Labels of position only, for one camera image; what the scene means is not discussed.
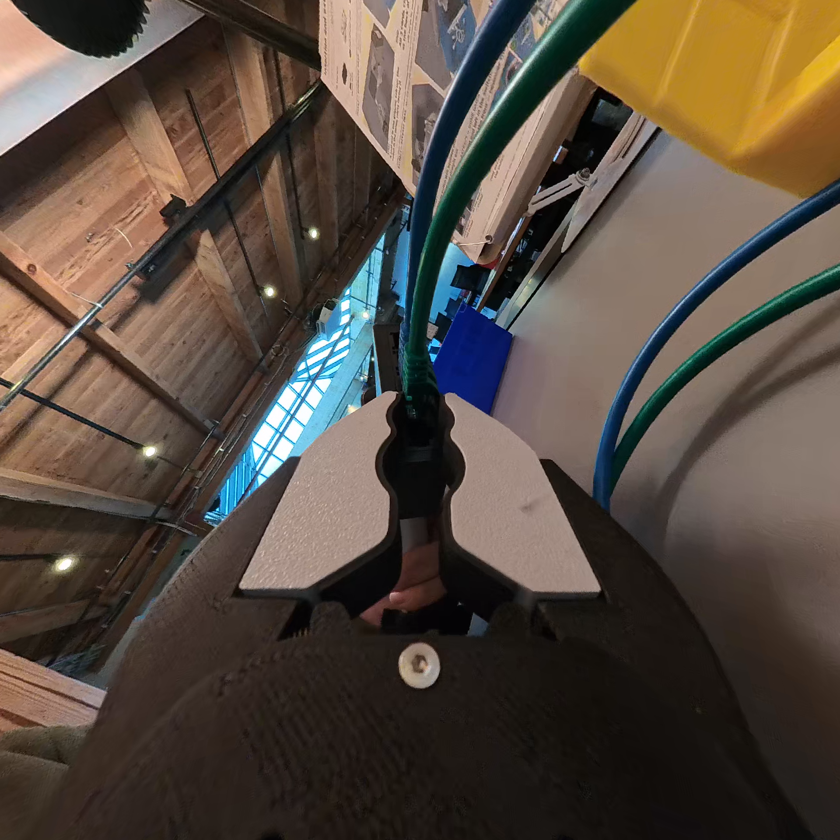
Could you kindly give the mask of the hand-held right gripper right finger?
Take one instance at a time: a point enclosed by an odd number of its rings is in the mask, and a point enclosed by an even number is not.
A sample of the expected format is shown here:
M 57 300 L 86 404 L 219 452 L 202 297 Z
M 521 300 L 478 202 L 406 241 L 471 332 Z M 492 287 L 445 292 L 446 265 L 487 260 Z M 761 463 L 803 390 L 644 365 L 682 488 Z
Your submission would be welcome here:
M 534 450 L 494 417 L 444 396 L 441 577 L 483 620 L 507 603 L 595 599 L 601 583 Z

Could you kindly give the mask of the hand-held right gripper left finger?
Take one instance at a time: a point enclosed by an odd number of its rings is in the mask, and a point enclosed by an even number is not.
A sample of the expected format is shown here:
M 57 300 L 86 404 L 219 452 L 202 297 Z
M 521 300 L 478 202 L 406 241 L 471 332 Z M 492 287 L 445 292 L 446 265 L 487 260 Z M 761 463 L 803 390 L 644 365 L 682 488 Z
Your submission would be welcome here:
M 357 616 L 393 588 L 402 541 L 384 458 L 398 400 L 384 392 L 303 452 L 238 584 L 242 595 L 339 602 Z

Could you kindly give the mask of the black ethernet port block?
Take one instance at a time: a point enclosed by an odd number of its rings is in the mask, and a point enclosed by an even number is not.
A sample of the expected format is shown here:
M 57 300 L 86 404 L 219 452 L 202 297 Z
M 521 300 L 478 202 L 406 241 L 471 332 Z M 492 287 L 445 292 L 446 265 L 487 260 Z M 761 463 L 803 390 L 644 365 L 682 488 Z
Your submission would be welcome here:
M 394 433 L 384 471 L 401 520 L 437 514 L 446 489 L 444 428 L 438 405 L 413 407 L 398 395 L 389 414 Z

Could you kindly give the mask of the yellow plastic bin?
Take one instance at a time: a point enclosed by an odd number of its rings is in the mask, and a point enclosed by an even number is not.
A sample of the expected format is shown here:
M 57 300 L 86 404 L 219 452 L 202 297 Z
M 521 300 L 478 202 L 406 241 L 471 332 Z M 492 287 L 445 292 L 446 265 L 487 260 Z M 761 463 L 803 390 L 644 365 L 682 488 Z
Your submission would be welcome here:
M 636 2 L 579 67 L 732 172 L 799 197 L 838 179 L 838 1 Z

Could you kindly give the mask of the person's left hand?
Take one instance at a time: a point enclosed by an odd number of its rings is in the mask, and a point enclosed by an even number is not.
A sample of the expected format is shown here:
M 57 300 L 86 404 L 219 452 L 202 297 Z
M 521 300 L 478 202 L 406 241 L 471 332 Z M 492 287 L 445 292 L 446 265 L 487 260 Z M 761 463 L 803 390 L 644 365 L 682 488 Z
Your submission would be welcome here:
M 415 613 L 441 601 L 447 592 L 440 577 L 439 560 L 437 540 L 405 551 L 397 582 L 386 596 L 362 612 L 361 621 L 379 627 L 387 610 Z

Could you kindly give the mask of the large glass window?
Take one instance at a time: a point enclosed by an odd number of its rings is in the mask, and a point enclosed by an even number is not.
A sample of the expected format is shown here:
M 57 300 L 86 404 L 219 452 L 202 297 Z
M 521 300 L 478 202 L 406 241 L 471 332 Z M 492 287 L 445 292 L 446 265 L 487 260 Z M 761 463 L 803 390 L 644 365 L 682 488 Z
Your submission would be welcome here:
M 338 325 L 308 347 L 205 515 L 217 525 L 291 456 L 361 405 L 381 273 L 367 266 L 341 297 Z

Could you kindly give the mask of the black ribbed box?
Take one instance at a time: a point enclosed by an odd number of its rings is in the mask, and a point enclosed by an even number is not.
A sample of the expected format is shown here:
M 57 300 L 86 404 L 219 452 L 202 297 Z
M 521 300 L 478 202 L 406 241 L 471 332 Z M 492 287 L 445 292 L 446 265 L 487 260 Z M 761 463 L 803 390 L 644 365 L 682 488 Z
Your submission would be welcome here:
M 403 391 L 399 357 L 400 329 L 401 324 L 398 322 L 373 326 L 374 383 L 378 395 Z

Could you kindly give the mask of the blue plastic box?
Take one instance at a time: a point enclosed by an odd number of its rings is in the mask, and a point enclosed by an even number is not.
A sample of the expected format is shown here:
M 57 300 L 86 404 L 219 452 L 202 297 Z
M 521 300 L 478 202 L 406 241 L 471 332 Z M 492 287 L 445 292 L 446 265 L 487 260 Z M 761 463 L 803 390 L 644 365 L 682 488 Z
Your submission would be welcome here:
M 441 395 L 455 394 L 490 415 L 512 342 L 509 331 L 463 303 L 434 361 Z

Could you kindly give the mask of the black ceiling rod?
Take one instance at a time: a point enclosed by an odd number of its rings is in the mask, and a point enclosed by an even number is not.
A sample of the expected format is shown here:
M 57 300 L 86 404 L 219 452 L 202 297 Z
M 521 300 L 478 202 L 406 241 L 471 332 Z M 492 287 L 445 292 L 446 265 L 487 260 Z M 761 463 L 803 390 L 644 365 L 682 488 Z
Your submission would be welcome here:
M 57 404 L 56 402 L 48 399 L 47 397 L 37 395 L 37 394 L 35 394 L 35 393 L 33 393 L 29 390 L 26 390 L 26 389 L 21 391 L 21 393 L 19 393 L 19 395 L 22 396 L 23 398 L 29 400 L 32 403 L 36 403 L 39 406 L 48 408 L 49 410 L 51 410 L 51 411 L 53 411 L 53 412 L 55 412 L 59 415 L 62 415 L 63 417 L 66 417 L 69 420 L 74 421 L 77 424 L 81 424 L 85 427 L 88 427 L 89 429 L 94 430 L 97 433 L 100 433 L 100 434 L 103 434 L 103 435 L 105 435 L 109 438 L 115 439 L 122 444 L 125 444 L 127 446 L 132 447 L 135 450 L 138 450 L 140 452 L 144 452 L 145 449 L 147 449 L 146 444 L 142 444 L 142 443 L 139 443 L 137 441 L 132 440 L 129 437 L 125 437 L 124 435 L 121 435 L 120 433 L 117 433 L 117 432 L 111 430 L 108 427 L 105 427 L 105 426 L 103 426 L 99 423 L 96 423 L 95 421 L 89 419 L 86 416 L 80 415 L 80 414 L 70 410 L 69 408 L 66 408 L 66 407 L 64 407 L 60 404 Z

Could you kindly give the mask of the wooden poster board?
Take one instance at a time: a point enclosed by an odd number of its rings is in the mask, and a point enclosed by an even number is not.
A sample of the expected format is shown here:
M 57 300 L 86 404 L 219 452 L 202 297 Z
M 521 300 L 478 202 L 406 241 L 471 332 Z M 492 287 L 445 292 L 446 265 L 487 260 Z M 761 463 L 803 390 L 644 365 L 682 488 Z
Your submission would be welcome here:
M 473 262 L 485 265 L 499 256 L 594 90 L 578 67 L 567 72 L 493 164 L 451 237 Z

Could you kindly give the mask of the instruction poster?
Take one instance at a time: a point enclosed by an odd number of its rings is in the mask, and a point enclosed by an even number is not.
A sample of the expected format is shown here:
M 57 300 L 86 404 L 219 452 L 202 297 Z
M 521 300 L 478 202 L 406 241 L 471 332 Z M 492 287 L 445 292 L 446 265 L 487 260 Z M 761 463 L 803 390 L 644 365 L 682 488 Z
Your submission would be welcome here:
M 444 100 L 495 4 L 319 4 L 324 83 L 413 196 Z

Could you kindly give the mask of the black ceiling rail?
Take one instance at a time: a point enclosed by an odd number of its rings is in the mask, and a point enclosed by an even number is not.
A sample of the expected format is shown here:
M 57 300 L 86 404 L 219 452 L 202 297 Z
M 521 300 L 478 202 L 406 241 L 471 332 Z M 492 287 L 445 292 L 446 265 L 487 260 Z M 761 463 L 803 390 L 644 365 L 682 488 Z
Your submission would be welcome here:
M 306 92 L 290 106 L 255 143 L 248 149 L 215 184 L 196 199 L 185 211 L 175 219 L 174 224 L 160 236 L 150 249 L 136 262 L 128 267 L 124 277 L 130 279 L 141 277 L 149 279 L 162 271 L 166 259 L 172 257 L 175 251 L 186 242 L 195 232 L 208 229 L 211 216 L 229 197 L 233 190 L 251 173 L 263 160 L 277 152 L 281 142 L 296 128 L 302 118 L 320 104 L 328 91 L 322 80 L 313 84 Z

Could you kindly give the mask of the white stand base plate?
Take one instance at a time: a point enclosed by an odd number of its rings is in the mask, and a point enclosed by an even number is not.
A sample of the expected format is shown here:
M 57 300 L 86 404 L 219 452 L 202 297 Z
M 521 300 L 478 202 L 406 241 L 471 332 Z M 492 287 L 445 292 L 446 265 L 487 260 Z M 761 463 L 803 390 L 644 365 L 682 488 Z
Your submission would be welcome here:
M 629 171 L 636 158 L 654 138 L 658 126 L 640 112 L 632 111 L 616 139 L 594 171 L 584 168 L 556 185 L 540 188 L 528 204 L 526 215 L 534 215 L 559 200 L 578 193 L 572 207 L 561 252 L 566 252 L 597 210 Z

